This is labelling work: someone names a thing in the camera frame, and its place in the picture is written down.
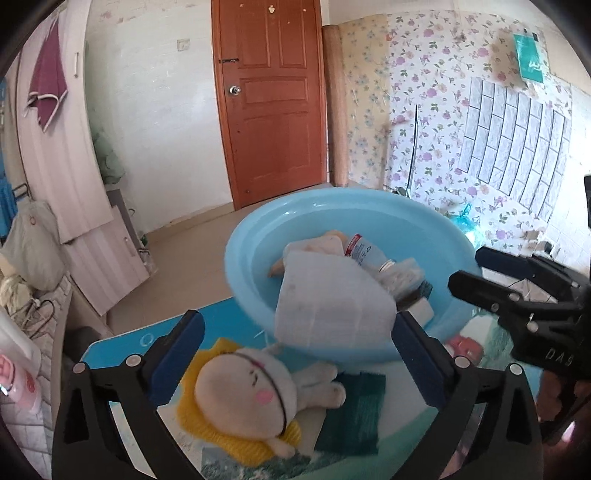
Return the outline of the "person's right hand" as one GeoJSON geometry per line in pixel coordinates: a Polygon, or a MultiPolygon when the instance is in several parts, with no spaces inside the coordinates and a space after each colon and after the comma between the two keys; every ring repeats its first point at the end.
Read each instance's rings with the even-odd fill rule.
{"type": "Polygon", "coordinates": [[[544,371],[536,409],[543,442],[555,444],[572,423],[590,423],[590,383],[544,371]]]}

